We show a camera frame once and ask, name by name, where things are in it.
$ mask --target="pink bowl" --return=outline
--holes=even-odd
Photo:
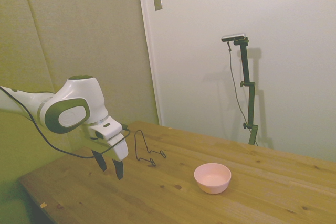
[[[199,166],[194,177],[201,190],[208,194],[219,194],[229,185],[231,171],[225,165],[208,163]]]

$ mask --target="white door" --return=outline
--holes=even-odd
[[[336,66],[336,0],[162,0],[157,11],[153,0],[141,3],[162,125],[248,142],[228,47],[221,42],[223,35],[244,32],[250,78],[257,82],[257,140],[279,150],[334,156],[336,84],[326,80],[334,78]],[[247,116],[239,47],[231,47]],[[317,138],[323,146],[316,147]]]

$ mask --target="wooden table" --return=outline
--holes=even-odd
[[[121,180],[108,157],[103,172],[94,159],[67,155],[20,182],[55,223],[336,223],[336,163],[143,122],[129,129]],[[135,158],[139,129],[149,149],[166,154],[148,154],[137,135],[139,156],[156,167]],[[232,171],[223,193],[199,189],[193,173],[204,163]]]

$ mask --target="black wire frame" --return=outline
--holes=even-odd
[[[145,161],[150,162],[153,166],[156,166],[156,163],[154,162],[154,160],[153,160],[152,158],[150,158],[149,160],[148,160],[148,159],[145,159],[145,158],[142,158],[142,157],[139,157],[139,158],[138,158],[138,150],[137,150],[137,148],[136,148],[136,139],[137,139],[137,133],[138,133],[138,132],[141,132],[141,135],[142,135],[143,141],[145,142],[146,149],[147,149],[147,152],[148,152],[148,153],[155,152],[155,153],[161,154],[161,156],[163,156],[164,158],[166,158],[166,154],[164,154],[163,150],[160,150],[160,152],[156,152],[156,151],[154,151],[154,150],[150,150],[150,151],[149,151],[149,150],[148,150],[147,143],[146,143],[146,139],[145,139],[145,136],[144,136],[142,130],[137,130],[137,131],[135,132],[135,134],[134,134],[135,156],[136,156],[136,158],[137,158],[136,160],[140,161],[140,160],[142,159],[142,160],[145,160]]]

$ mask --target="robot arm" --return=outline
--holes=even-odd
[[[123,139],[122,126],[109,116],[98,81],[92,76],[71,77],[56,94],[2,89],[20,101],[38,124],[54,133],[67,133],[81,126],[87,139],[106,147]],[[30,119],[27,111],[8,94],[0,92],[0,111]],[[116,161],[122,161],[127,155],[125,140],[109,151]]]

